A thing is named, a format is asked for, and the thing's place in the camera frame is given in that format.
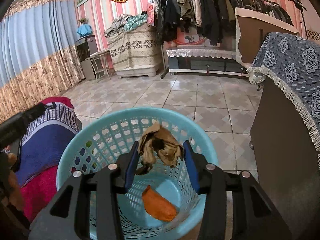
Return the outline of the small potted plant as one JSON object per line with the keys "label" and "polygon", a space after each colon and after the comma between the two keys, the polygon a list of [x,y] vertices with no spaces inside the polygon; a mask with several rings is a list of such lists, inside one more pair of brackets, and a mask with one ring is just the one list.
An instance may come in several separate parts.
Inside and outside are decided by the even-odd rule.
{"label": "small potted plant", "polygon": [[88,23],[88,19],[87,18],[81,18],[78,20],[78,22],[83,25],[83,24],[87,24]]}

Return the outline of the dark brown cabinet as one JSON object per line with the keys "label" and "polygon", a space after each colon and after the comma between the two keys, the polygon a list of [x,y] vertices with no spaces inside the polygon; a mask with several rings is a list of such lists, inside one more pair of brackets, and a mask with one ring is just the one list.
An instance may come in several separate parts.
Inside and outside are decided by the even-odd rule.
{"label": "dark brown cabinet", "polygon": [[318,153],[302,117],[271,79],[250,130],[258,178],[293,239],[319,239]]}

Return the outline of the blue covered water bottle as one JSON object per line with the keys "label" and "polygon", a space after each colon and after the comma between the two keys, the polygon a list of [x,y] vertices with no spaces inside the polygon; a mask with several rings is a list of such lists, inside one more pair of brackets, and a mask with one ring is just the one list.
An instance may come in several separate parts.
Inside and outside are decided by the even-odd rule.
{"label": "blue covered water bottle", "polygon": [[85,36],[88,36],[88,35],[92,35],[93,34],[93,30],[92,30],[92,27],[85,23],[83,25],[81,25],[76,33],[80,36],[80,37],[85,37]]}

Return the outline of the light blue plastic basket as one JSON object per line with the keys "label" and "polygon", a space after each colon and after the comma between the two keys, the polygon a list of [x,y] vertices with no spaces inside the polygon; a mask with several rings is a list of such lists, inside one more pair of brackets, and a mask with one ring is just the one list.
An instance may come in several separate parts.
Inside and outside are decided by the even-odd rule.
{"label": "light blue plastic basket", "polygon": [[[59,161],[56,186],[61,188],[74,170],[97,172],[127,153],[143,132],[160,123],[179,142],[189,141],[193,150],[217,164],[217,154],[205,131],[186,116],[154,107],[130,108],[113,112],[83,128],[68,144]],[[174,220],[163,222],[146,213],[142,192],[151,186],[176,206]],[[135,176],[131,189],[120,194],[118,209],[125,239],[180,239],[197,227],[202,219],[205,196],[191,186],[186,165],[175,168],[156,161],[145,175]]]}

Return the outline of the hanging dark clothes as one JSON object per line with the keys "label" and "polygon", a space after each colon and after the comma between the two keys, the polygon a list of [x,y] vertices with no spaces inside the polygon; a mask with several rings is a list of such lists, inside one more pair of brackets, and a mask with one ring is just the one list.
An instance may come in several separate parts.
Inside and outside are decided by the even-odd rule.
{"label": "hanging dark clothes", "polygon": [[212,46],[222,42],[223,33],[235,32],[235,9],[249,9],[293,25],[291,17],[276,3],[263,0],[154,0],[156,42],[177,39],[178,31],[197,34],[210,40]]}

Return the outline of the low tv bench lace cover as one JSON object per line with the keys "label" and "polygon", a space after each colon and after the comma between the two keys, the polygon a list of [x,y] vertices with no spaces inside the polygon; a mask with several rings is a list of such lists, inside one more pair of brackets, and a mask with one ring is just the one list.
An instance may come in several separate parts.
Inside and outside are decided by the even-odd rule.
{"label": "low tv bench lace cover", "polygon": [[170,74],[205,74],[248,77],[236,51],[214,47],[171,47],[166,50]]}

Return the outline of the brown paper trash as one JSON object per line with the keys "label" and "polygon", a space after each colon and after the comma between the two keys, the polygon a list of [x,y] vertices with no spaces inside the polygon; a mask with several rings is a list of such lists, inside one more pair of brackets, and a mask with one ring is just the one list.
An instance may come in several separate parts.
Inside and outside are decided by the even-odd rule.
{"label": "brown paper trash", "polygon": [[184,149],[170,131],[156,121],[141,136],[138,154],[141,167],[136,169],[136,175],[144,175],[150,172],[157,159],[165,166],[175,168],[179,159],[183,161]]}

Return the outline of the blue floral curtain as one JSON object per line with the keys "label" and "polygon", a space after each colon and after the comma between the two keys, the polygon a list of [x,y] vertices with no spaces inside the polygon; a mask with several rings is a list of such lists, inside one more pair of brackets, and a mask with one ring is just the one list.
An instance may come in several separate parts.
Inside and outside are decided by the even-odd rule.
{"label": "blue floral curtain", "polygon": [[1,20],[1,121],[84,79],[74,0],[22,0]]}

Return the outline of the blue fringed patterned cloth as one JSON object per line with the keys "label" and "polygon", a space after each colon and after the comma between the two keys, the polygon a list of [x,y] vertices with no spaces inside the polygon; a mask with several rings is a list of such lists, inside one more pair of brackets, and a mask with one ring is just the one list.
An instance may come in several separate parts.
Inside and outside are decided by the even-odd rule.
{"label": "blue fringed patterned cloth", "polygon": [[297,35],[266,35],[247,69],[250,83],[269,79],[289,100],[319,152],[319,44]]}

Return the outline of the pile of clothes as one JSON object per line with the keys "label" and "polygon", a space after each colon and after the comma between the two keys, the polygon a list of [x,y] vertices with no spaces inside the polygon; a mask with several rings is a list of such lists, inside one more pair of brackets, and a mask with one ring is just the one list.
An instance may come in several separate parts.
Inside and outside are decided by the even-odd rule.
{"label": "pile of clothes", "polygon": [[114,19],[110,27],[105,30],[105,37],[110,36],[112,33],[119,29],[124,29],[129,32],[137,29],[147,22],[147,14],[144,12],[139,15],[121,14],[118,18]]}

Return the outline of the leaning brown board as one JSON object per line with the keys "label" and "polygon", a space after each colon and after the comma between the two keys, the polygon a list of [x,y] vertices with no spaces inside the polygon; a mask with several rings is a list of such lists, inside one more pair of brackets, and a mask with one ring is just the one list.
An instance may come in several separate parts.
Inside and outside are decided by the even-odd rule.
{"label": "leaning brown board", "polygon": [[257,55],[265,36],[270,32],[298,35],[292,25],[261,12],[235,8],[236,61],[246,69]]}

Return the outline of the orange peel piece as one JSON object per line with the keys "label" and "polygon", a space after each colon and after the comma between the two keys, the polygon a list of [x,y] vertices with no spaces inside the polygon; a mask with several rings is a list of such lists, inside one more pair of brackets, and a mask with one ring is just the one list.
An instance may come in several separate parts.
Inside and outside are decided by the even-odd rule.
{"label": "orange peel piece", "polygon": [[143,191],[142,200],[145,211],[157,220],[170,222],[177,216],[176,207],[154,191],[150,185]]}

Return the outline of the striped blue red blanket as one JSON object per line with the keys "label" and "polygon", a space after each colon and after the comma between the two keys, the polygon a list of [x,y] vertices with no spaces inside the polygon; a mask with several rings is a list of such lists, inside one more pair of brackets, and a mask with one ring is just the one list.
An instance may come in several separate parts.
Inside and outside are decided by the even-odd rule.
{"label": "striped blue red blanket", "polygon": [[57,166],[65,148],[79,132],[68,97],[50,97],[42,103],[48,108],[28,126],[22,138],[20,168],[15,173],[24,201],[23,214],[30,222],[57,193]]}

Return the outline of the small metal folding table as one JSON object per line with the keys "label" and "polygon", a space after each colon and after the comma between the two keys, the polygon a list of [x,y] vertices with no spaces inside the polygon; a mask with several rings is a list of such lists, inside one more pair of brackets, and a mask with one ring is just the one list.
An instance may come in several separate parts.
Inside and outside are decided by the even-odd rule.
{"label": "small metal folding table", "polygon": [[109,73],[110,67],[107,61],[107,55],[109,52],[109,49],[97,51],[85,59],[87,68],[84,70],[84,72],[87,80],[99,81],[105,76],[107,76],[109,79],[111,78]]}

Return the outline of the black tripod stand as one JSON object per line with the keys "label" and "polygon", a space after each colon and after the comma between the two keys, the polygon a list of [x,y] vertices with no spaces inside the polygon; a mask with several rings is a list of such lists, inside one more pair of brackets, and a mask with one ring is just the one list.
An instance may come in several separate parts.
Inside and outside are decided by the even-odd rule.
{"label": "black tripod stand", "polygon": [[304,14],[303,14],[303,10],[307,10],[306,7],[303,6],[301,0],[289,0],[291,2],[294,3],[295,7],[300,11],[301,17],[302,17],[302,23],[303,23],[303,27],[304,27],[304,34],[305,34],[305,38],[308,40],[308,32],[307,32],[307,28],[306,28],[306,22],[305,22],[305,18],[304,18]]}

